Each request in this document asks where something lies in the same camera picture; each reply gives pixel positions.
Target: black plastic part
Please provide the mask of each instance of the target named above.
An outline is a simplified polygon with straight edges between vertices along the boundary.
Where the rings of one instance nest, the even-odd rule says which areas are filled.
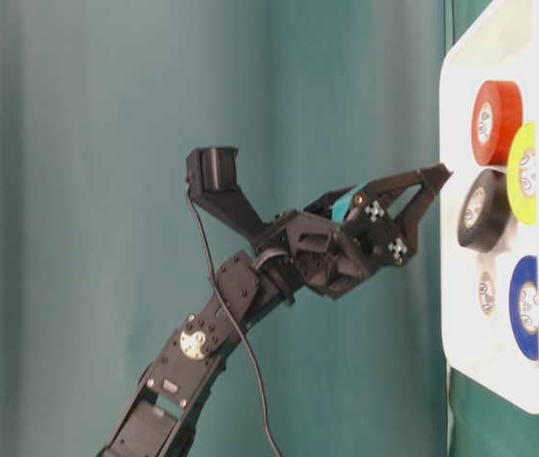
[[[157,455],[175,425],[174,417],[143,400],[136,405],[126,426],[119,431],[111,451],[118,456]]]
[[[344,195],[352,188],[353,186],[349,186],[347,188],[327,192],[323,194],[319,199],[314,200],[309,205],[307,205],[304,208],[304,212],[311,212],[312,214],[316,214],[317,216],[330,219],[331,206],[333,205],[333,203],[335,203],[339,198],[342,197],[342,195]]]
[[[233,147],[194,149],[187,158],[187,182],[196,205],[250,241],[265,225],[238,186],[237,152]]]

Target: teal curtain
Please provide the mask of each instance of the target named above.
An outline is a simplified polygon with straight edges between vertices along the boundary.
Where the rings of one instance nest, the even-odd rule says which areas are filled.
[[[449,47],[490,3],[447,0]],[[449,403],[453,411],[450,457],[539,457],[539,415],[530,415],[454,370]]]
[[[0,455],[94,455],[206,303],[191,149],[239,146],[265,218],[436,162],[443,21],[405,0],[0,0]],[[406,268],[252,331],[285,455],[445,455],[437,215]],[[217,261],[244,246],[205,221]],[[191,455],[270,455],[261,426],[238,349]]]

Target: green cloth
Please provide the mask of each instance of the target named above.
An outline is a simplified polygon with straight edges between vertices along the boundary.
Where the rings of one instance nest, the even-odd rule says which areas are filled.
[[[488,3],[447,0],[449,46]],[[449,402],[454,418],[450,457],[539,457],[539,415],[525,413],[456,370],[451,373]]]

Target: robotic arm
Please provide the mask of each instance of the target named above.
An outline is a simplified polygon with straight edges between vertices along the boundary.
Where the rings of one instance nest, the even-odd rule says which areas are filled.
[[[241,341],[221,300],[246,332],[282,301],[292,304],[299,288],[335,299],[381,267],[403,266],[417,252],[420,219],[450,177],[442,164],[397,174],[328,192],[264,223],[237,184],[236,154],[195,149],[187,159],[189,196],[247,238],[255,255],[241,250],[216,271],[215,293],[143,373],[98,457],[187,456],[210,388]],[[391,217],[389,207],[413,186],[417,193]]]

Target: electrical tape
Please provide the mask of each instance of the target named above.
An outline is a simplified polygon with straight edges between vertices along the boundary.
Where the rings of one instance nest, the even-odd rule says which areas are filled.
[[[512,81],[486,81],[472,110],[470,139],[479,165],[504,165],[510,142],[521,127],[524,109],[521,92]]]
[[[489,252],[505,231],[510,217],[507,176],[484,169],[470,187],[458,221],[458,243],[463,248]]]
[[[507,190],[515,217],[536,225],[536,133],[533,123],[521,127],[513,138],[507,165]]]
[[[530,360],[538,360],[538,267],[536,257],[527,255],[515,267],[510,279],[510,326],[517,346]]]

